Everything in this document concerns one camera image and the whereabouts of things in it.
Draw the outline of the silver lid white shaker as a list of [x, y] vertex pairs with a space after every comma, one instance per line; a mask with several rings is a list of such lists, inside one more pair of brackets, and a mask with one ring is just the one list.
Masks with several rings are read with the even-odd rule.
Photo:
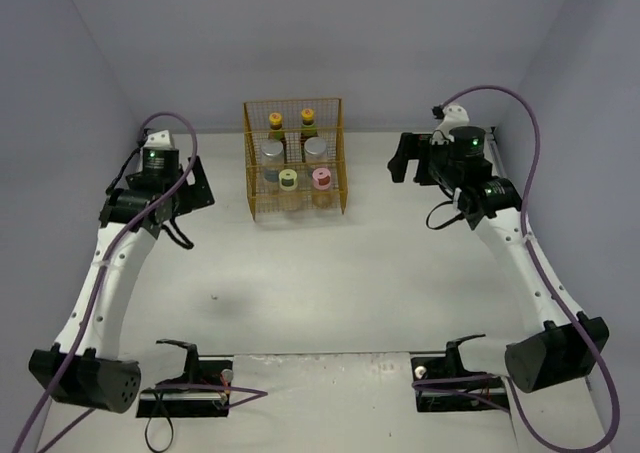
[[279, 192], [279, 174], [285, 165], [285, 149], [279, 140], [266, 140], [261, 144], [261, 178], [265, 192]]

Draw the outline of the white shaker blue label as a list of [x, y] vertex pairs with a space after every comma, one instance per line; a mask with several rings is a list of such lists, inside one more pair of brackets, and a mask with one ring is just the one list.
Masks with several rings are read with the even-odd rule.
[[324, 168], [328, 162], [328, 145], [319, 136], [308, 138], [304, 143], [304, 159], [307, 169], [313, 172], [316, 168]]

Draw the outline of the yellow lid spice jar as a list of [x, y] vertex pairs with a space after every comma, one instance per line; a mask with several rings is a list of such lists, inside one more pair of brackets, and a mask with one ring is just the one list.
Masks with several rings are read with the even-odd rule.
[[299, 177], [294, 169], [285, 168], [280, 171], [278, 201], [280, 209], [284, 211], [296, 211], [301, 208]]

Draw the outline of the pink lid spice jar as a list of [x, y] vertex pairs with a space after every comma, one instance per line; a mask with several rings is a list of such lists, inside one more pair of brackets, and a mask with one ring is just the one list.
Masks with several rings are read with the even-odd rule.
[[316, 208], [326, 209], [332, 205], [332, 175], [327, 167], [315, 168], [311, 176], [312, 203]]

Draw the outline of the yellow cap sauce bottle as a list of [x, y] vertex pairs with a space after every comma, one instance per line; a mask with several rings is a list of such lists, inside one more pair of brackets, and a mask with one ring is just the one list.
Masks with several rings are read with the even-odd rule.
[[269, 139], [278, 141], [286, 148], [286, 134], [283, 126], [283, 116], [279, 112], [272, 112], [269, 117]]
[[310, 138], [317, 137], [317, 127], [315, 123], [315, 111], [312, 108], [304, 108], [301, 111], [301, 131], [300, 141], [304, 145]]

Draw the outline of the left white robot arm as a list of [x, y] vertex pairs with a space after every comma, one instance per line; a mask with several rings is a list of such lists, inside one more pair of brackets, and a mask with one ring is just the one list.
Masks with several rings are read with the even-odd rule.
[[140, 366], [119, 357], [120, 335], [140, 270], [160, 233], [177, 217], [213, 205], [201, 160], [186, 166], [173, 147], [145, 147], [126, 187], [109, 186], [96, 252], [70, 318], [53, 345], [36, 349], [28, 369], [53, 400], [126, 412], [141, 386]]

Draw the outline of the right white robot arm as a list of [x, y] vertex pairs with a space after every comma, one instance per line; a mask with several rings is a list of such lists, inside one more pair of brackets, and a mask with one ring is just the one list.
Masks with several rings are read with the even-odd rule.
[[447, 195], [456, 220], [468, 223], [510, 282], [525, 336], [485, 346], [481, 370], [505, 369], [525, 393], [585, 377], [596, 364], [585, 341], [603, 349], [609, 328], [561, 289], [539, 244], [523, 230], [520, 195], [509, 179], [494, 174], [484, 145], [485, 132], [475, 126], [455, 127], [447, 138], [405, 132], [387, 168], [393, 182], [401, 183], [409, 162], [417, 161], [415, 182]]

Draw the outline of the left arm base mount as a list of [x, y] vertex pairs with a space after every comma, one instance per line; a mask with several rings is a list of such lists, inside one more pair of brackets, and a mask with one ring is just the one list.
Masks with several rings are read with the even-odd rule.
[[194, 343], [159, 339], [139, 359], [138, 418], [222, 418], [229, 415], [231, 357], [202, 355]]

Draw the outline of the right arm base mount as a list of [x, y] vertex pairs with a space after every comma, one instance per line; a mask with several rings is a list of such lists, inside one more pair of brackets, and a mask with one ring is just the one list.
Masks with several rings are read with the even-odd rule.
[[482, 335], [469, 335], [449, 341], [442, 352], [411, 355], [412, 388], [418, 413], [510, 413], [509, 399], [499, 377], [463, 367], [459, 346], [479, 338]]

